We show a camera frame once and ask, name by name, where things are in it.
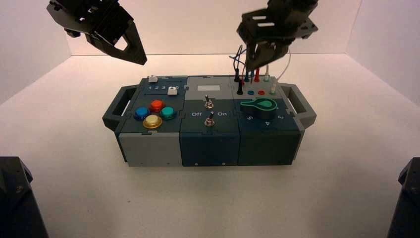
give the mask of gray handle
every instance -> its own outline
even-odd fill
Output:
[[[295,108],[296,118],[301,121],[303,127],[306,129],[315,123],[316,113],[299,88],[294,84],[287,83],[280,83],[280,88]]]

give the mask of screw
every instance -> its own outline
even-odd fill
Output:
[[[23,187],[22,186],[17,186],[16,187],[16,193],[20,193],[23,191]]]

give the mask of white wire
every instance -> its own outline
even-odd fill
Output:
[[[276,78],[276,81],[279,81],[280,79],[281,79],[281,77],[284,75],[284,73],[287,71],[287,69],[289,68],[289,65],[290,65],[290,60],[292,59],[292,52],[290,51],[290,49],[289,49],[289,62],[287,62],[287,66],[284,68],[284,70],[283,70],[283,72],[281,73],[281,75],[278,77],[278,78]]]

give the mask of blue button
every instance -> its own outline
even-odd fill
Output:
[[[134,118],[136,120],[144,120],[148,115],[150,115],[150,111],[147,108],[138,108],[136,110],[136,114],[134,115]]]

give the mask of round arcade button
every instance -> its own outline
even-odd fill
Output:
[[[160,112],[160,116],[164,120],[171,120],[175,117],[175,110],[171,107],[163,108]]]
[[[147,108],[138,108],[136,113],[134,114],[134,119],[136,120],[144,120],[148,115],[150,115],[150,111]]]
[[[143,121],[143,126],[147,129],[156,129],[162,125],[162,118],[156,115],[150,115]]]
[[[162,100],[154,100],[150,103],[150,111],[154,113],[158,113],[165,107],[165,103]]]

